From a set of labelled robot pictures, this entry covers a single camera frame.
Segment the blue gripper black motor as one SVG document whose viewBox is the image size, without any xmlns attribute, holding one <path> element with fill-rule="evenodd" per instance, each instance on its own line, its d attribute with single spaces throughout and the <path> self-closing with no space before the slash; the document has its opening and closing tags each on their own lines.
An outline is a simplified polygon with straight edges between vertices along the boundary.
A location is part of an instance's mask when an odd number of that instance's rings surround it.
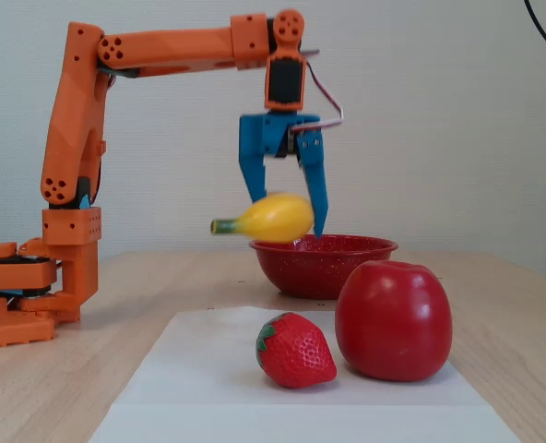
<svg viewBox="0 0 546 443">
<path fill-rule="evenodd" d="M 316 236 L 323 234 L 328 211 L 322 132 L 311 130 L 294 135 L 290 148 L 289 129 L 319 121 L 316 114 L 268 112 L 242 115 L 239 122 L 239 163 L 252 202 L 267 195 L 264 156 L 296 156 L 311 199 Z"/>
</svg>

